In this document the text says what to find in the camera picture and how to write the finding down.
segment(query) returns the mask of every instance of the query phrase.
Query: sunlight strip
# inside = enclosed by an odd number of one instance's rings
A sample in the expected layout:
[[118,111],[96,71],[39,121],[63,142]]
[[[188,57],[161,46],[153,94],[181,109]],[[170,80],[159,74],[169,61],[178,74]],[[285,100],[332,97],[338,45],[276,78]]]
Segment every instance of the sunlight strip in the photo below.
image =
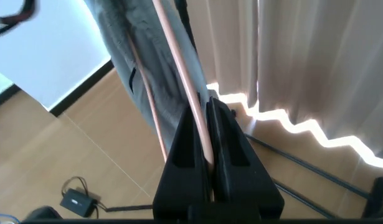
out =
[[383,168],[383,159],[376,157],[372,150],[368,148],[356,136],[346,136],[329,140],[323,130],[320,128],[317,121],[314,119],[309,119],[294,125],[291,123],[286,111],[283,109],[261,113],[259,112],[259,102],[257,102],[255,106],[248,108],[247,96],[243,93],[220,95],[219,84],[217,83],[208,84],[206,87],[208,90],[215,90],[219,96],[219,100],[224,103],[241,103],[244,107],[245,113],[256,120],[278,120],[289,133],[293,134],[310,131],[323,147],[332,148],[340,146],[351,146],[362,157],[364,162],[375,167]]

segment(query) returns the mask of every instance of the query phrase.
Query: gray cloth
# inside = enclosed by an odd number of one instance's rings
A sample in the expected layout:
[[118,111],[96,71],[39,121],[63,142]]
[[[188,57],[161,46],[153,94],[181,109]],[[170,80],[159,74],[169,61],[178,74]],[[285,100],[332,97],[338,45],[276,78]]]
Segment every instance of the gray cloth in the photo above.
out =
[[[188,100],[153,2],[151,0],[85,0],[85,2],[100,28],[105,46],[128,94],[147,123],[154,127],[147,93],[138,69],[133,80],[133,93],[129,87],[131,71],[134,67],[137,68],[128,35],[132,39],[148,76],[161,132],[167,150],[170,150],[181,113],[187,106]],[[201,96],[202,105],[206,105],[209,94],[196,51],[170,3],[163,0],[162,4],[196,91]]]

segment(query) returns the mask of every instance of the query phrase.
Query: pink cable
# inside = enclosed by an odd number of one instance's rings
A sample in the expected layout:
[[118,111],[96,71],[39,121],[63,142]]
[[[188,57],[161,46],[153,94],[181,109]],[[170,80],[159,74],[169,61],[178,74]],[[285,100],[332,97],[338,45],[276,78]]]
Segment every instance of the pink cable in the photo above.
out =
[[214,167],[214,155],[212,150],[212,144],[210,143],[210,137],[208,133],[208,129],[205,123],[205,119],[202,115],[201,106],[197,97],[196,89],[190,80],[190,76],[188,74],[186,63],[180,53],[179,45],[177,44],[177,40],[173,34],[172,27],[168,21],[168,17],[166,17],[165,10],[162,6],[160,0],[153,0],[155,10],[158,14],[159,21],[162,25],[163,31],[165,33],[166,39],[168,40],[169,48],[171,49],[174,62],[176,63],[177,69],[179,70],[179,74],[181,77],[182,84],[186,91],[187,98],[190,102],[191,111],[194,115],[194,119],[197,124],[197,129],[199,133],[199,137],[201,139],[202,150],[204,151],[204,157],[208,162],[208,168],[211,172]]
[[154,104],[153,94],[151,93],[151,89],[149,88],[149,83],[148,83],[147,76],[144,73],[143,64],[141,64],[139,55],[137,54],[136,48],[133,45],[133,42],[131,41],[131,38],[130,38],[129,35],[128,35],[128,40],[129,40],[129,43],[130,43],[130,47],[131,47],[131,49],[133,51],[133,54],[135,55],[136,64],[138,65],[138,68],[139,68],[139,71],[140,71],[140,74],[141,74],[141,78],[143,79],[144,86],[146,87],[147,97],[148,97],[148,101],[149,101],[149,106],[151,107],[151,112],[153,114],[153,119],[154,119],[154,124],[155,124],[155,128],[156,128],[156,133],[158,135],[159,144],[161,145],[161,150],[162,150],[162,155],[164,156],[164,161],[166,162],[166,159],[168,159],[168,155],[166,153],[166,148],[165,148],[164,140],[163,140],[162,134],[161,134],[161,127],[159,125],[159,120],[158,120],[158,116],[157,116],[157,112],[156,112],[156,108],[155,108],[155,104]]

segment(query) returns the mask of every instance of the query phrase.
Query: blue cable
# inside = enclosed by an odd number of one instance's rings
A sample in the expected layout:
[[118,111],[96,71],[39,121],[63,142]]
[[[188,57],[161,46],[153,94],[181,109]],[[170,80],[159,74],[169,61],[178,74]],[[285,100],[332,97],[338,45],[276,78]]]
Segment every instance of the blue cable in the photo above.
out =
[[20,223],[19,219],[14,217],[14,216],[12,216],[12,215],[0,214],[0,217],[11,218],[12,220],[16,221],[17,223]]

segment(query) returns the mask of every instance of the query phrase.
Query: curtain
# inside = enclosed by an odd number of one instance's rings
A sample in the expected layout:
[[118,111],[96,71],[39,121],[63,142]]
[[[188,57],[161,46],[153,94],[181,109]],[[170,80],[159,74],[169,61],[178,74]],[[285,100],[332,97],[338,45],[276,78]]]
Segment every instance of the curtain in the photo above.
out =
[[315,119],[328,139],[355,135],[383,157],[382,0],[200,0],[189,13],[221,95],[252,106],[258,81],[260,112]]

